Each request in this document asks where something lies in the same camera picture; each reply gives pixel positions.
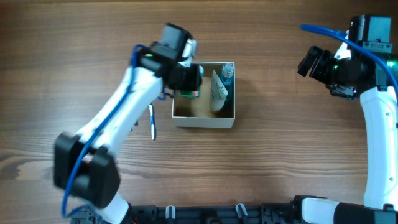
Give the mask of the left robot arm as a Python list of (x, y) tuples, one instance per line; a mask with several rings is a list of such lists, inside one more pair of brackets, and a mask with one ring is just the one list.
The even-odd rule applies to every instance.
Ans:
[(188, 30), (167, 23), (159, 41), (137, 44), (122, 82), (100, 112), (75, 135), (61, 133), (54, 145), (54, 184), (64, 190), (63, 218), (90, 210), (101, 223), (133, 223), (119, 193), (116, 158), (141, 114), (165, 88), (197, 91), (203, 68), (193, 64), (197, 42)]

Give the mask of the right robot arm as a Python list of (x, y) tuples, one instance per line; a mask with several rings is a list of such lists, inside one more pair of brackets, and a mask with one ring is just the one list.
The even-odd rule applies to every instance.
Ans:
[(341, 42), (337, 52), (309, 48), (298, 74), (325, 85), (330, 95), (359, 99), (366, 123), (368, 171), (363, 204), (296, 196), (290, 220), (302, 223), (397, 223), (397, 55), (391, 17), (354, 16), (346, 32), (313, 24), (304, 31)]

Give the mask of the white cream tube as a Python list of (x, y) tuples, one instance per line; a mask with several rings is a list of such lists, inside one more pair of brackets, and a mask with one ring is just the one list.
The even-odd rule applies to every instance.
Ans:
[(210, 87), (210, 111), (216, 113), (220, 111), (226, 102), (228, 96), (228, 91), (221, 81), (220, 77), (217, 75), (216, 71), (212, 71), (212, 80)]

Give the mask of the green soap box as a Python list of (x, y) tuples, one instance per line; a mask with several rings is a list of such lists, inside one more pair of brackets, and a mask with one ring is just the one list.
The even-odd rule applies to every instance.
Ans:
[(198, 98), (200, 90), (197, 91), (179, 91), (179, 95), (184, 98)]

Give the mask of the blue mouthwash bottle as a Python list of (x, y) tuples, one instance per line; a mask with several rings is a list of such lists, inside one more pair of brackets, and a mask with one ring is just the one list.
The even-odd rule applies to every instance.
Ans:
[(226, 101), (231, 99), (232, 88), (234, 83), (234, 65), (232, 63), (226, 63), (223, 65), (221, 69), (221, 82), (226, 88), (228, 95), (226, 97)]

